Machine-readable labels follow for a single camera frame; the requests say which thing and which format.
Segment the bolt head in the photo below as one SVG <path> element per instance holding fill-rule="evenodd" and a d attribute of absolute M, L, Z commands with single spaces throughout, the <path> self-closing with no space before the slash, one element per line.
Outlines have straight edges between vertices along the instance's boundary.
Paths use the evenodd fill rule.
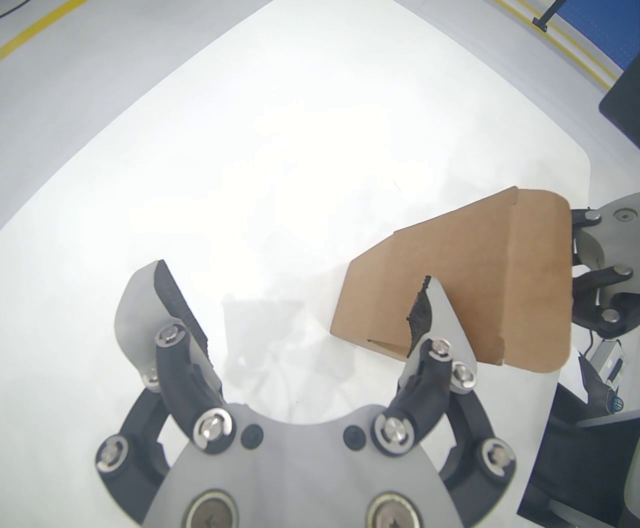
<path fill-rule="evenodd" d="M 584 217 L 585 217 L 587 220 L 591 220 L 591 221 L 593 221 L 593 220 L 599 220 L 599 219 L 600 219 L 600 213 L 599 213 L 598 211 L 596 211 L 596 210 L 592 209 L 592 210 L 590 210 L 590 211 L 585 212 L 585 213 L 584 213 Z"/>
<path fill-rule="evenodd" d="M 208 442 L 213 442 L 222 436 L 223 425 L 224 420 L 220 416 L 212 416 L 202 422 L 200 434 L 204 436 Z"/>
<path fill-rule="evenodd" d="M 505 469 L 515 463 L 516 455 L 509 445 L 498 438 L 485 440 L 481 453 L 486 468 L 497 477 L 506 475 Z"/>
<path fill-rule="evenodd" d="M 625 402 L 622 400 L 620 396 L 614 396 L 611 399 L 611 410 L 614 413 L 619 413 L 624 408 L 625 408 Z"/>
<path fill-rule="evenodd" d="M 369 507 L 367 528 L 420 528 L 420 518 L 406 498 L 385 493 Z"/>
<path fill-rule="evenodd" d="M 433 350 L 441 358 L 449 354 L 449 343 L 443 339 L 435 339 L 431 342 L 431 350 Z"/>
<path fill-rule="evenodd" d="M 602 310 L 602 319 L 607 321 L 607 323 L 617 323 L 620 320 L 620 314 L 613 308 L 607 308 Z"/>
<path fill-rule="evenodd" d="M 407 437 L 406 428 L 402 423 L 402 420 L 395 418 L 394 416 L 387 418 L 383 432 L 389 439 L 389 442 L 397 442 L 401 444 Z"/>
<path fill-rule="evenodd" d="M 113 444 L 107 444 L 104 446 L 104 449 L 100 453 L 100 460 L 110 466 L 114 462 L 118 461 L 121 454 L 122 446 L 117 442 L 114 442 Z"/>
<path fill-rule="evenodd" d="M 165 328 L 164 330 L 161 330 L 160 339 L 165 343 L 169 344 L 175 341 L 179 333 L 180 333 L 180 329 L 177 326 L 172 325 L 172 326 L 169 326 L 168 328 Z"/>
<path fill-rule="evenodd" d="M 632 220 L 635 220 L 638 215 L 633 209 L 622 208 L 618 209 L 613 216 L 619 222 L 631 222 Z"/>
<path fill-rule="evenodd" d="M 96 457 L 96 467 L 100 473 L 111 473 L 122 466 L 128 454 L 127 439 L 120 435 L 110 436 Z"/>
<path fill-rule="evenodd" d="M 503 446 L 494 445 L 489 451 L 489 460 L 498 467 L 506 468 L 511 463 L 511 456 Z"/>
<path fill-rule="evenodd" d="M 633 269 L 625 266 L 624 264 L 616 264 L 613 267 L 613 271 L 615 271 L 618 275 L 626 277 L 627 275 L 631 275 L 633 273 Z"/>
<path fill-rule="evenodd" d="M 453 362 L 453 377 L 457 381 L 456 385 L 462 388 L 474 388 L 476 385 L 475 374 L 462 361 Z"/>

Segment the brown cardboard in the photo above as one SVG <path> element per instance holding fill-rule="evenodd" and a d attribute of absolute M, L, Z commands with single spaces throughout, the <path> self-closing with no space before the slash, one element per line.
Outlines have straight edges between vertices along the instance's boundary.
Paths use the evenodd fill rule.
<path fill-rule="evenodd" d="M 509 188 L 393 233 L 351 261 L 331 333 L 405 359 L 424 277 L 442 284 L 480 362 L 552 372 L 569 357 L 571 211 Z"/>

